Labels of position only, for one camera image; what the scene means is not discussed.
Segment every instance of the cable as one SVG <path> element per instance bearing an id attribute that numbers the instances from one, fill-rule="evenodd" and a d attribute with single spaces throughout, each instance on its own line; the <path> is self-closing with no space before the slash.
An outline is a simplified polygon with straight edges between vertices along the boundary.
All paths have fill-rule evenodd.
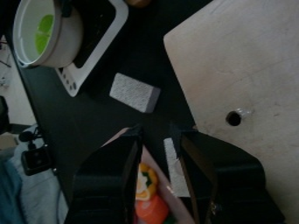
<path id="1" fill-rule="evenodd" d="M 5 64 L 7 67 L 11 67 L 7 63 L 5 63 L 2 60 L 0 60 L 0 63 Z"/>

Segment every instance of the white surface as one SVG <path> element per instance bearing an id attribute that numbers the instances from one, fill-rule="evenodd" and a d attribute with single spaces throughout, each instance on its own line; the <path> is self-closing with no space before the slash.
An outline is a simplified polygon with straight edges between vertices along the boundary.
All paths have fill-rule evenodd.
<path id="1" fill-rule="evenodd" d="M 215 0 L 165 38 L 199 131 L 261 160 L 286 223 L 299 221 L 298 5 Z M 235 109 L 253 114 L 231 127 Z"/>
<path id="2" fill-rule="evenodd" d="M 163 140 L 163 147 L 166 152 L 166 161 L 169 165 L 174 195 L 177 197 L 190 198 L 191 194 L 186 183 L 186 178 L 183 176 L 183 167 L 181 160 L 177 157 L 174 140 L 171 138 L 166 138 Z"/>
<path id="3" fill-rule="evenodd" d="M 161 89 L 139 80 L 117 74 L 110 96 L 143 113 L 153 113 Z"/>
<path id="4" fill-rule="evenodd" d="M 35 46 L 35 34 L 46 15 L 54 15 L 51 38 L 42 55 Z M 23 0 L 14 22 L 15 54 L 25 67 L 66 67 L 75 59 L 83 40 L 81 14 L 73 8 L 70 17 L 62 17 L 58 0 Z"/>
<path id="5" fill-rule="evenodd" d="M 11 55 L 10 48 L 0 50 L 0 60 L 10 62 L 13 68 L 7 68 L 0 64 L 0 73 L 6 72 L 10 76 L 10 86 L 0 87 L 0 95 L 6 98 L 9 105 L 9 116 L 11 123 L 34 125 L 37 123 L 31 104 L 25 92 L 25 86 L 15 66 L 14 56 Z"/>
<path id="6" fill-rule="evenodd" d="M 109 1 L 117 8 L 117 17 L 111 26 L 107 29 L 107 32 L 102 40 L 98 43 L 98 46 L 93 54 L 89 56 L 86 64 L 83 65 L 83 67 L 78 68 L 75 64 L 71 63 L 69 66 L 63 68 L 63 71 L 57 69 L 63 86 L 66 87 L 71 96 L 75 96 L 79 93 L 81 86 L 85 80 L 89 78 L 95 65 L 98 64 L 102 56 L 105 55 L 105 52 L 109 49 L 110 44 L 113 43 L 123 25 L 127 22 L 129 7 L 126 2 L 123 0 L 109 0 Z"/>

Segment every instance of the white sponge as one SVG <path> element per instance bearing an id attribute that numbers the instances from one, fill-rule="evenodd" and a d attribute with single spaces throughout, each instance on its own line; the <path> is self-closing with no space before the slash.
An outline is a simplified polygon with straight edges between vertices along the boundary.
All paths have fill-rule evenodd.
<path id="1" fill-rule="evenodd" d="M 139 80 L 117 74 L 110 96 L 143 113 L 153 113 L 161 94 L 161 88 Z"/>

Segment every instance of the black table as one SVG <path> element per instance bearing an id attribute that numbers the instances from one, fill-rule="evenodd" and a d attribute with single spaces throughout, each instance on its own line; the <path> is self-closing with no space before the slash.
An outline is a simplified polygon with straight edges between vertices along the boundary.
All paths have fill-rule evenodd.
<path id="1" fill-rule="evenodd" d="M 73 177 L 93 151 L 125 128 L 145 126 L 145 144 L 167 174 L 165 139 L 170 122 L 194 125 L 191 111 L 165 50 L 165 34 L 210 0 L 155 0 L 143 9 L 143 21 L 122 40 L 106 68 L 89 78 L 71 97 L 53 68 L 21 69 L 33 110 L 51 148 L 67 200 Z M 122 73 L 162 89 L 153 114 L 143 114 L 109 96 L 115 74 Z"/>

